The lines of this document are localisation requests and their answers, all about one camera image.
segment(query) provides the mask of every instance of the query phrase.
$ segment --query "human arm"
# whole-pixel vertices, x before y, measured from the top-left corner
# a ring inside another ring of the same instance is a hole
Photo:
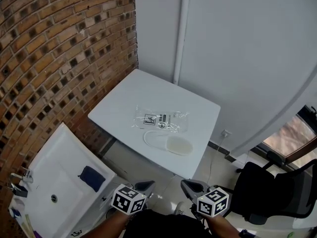
[[[118,238],[129,217],[129,215],[116,211],[109,219],[82,236],[82,238]]]
[[[211,233],[217,235],[219,238],[240,238],[239,231],[221,215],[213,218],[207,217],[206,221]]]

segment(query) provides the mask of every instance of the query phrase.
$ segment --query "black chair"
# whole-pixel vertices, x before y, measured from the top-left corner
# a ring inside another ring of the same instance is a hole
[[[271,152],[269,155],[271,161],[263,168],[248,162],[241,170],[234,190],[220,186],[232,193],[225,216],[232,211],[252,224],[263,225],[271,216],[306,218],[310,215],[317,199],[317,159],[274,178],[266,169],[272,163],[283,165],[283,161],[276,162],[276,156],[272,161],[276,154]]]

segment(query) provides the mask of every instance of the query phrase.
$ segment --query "white slipper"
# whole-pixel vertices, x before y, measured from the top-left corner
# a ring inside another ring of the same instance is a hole
[[[177,155],[187,156],[193,152],[193,146],[187,139],[174,136],[170,132],[150,130],[144,133],[143,140],[151,147]]]

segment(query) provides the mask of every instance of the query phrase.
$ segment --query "electrical outlet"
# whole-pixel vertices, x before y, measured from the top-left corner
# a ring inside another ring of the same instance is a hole
[[[221,133],[221,136],[223,137],[228,137],[230,136],[232,133],[226,129],[223,130],[223,132]]]

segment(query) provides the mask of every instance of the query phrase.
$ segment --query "shoe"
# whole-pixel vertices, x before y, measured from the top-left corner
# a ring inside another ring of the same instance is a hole
[[[174,211],[174,215],[186,215],[186,205],[184,202],[179,202]]]

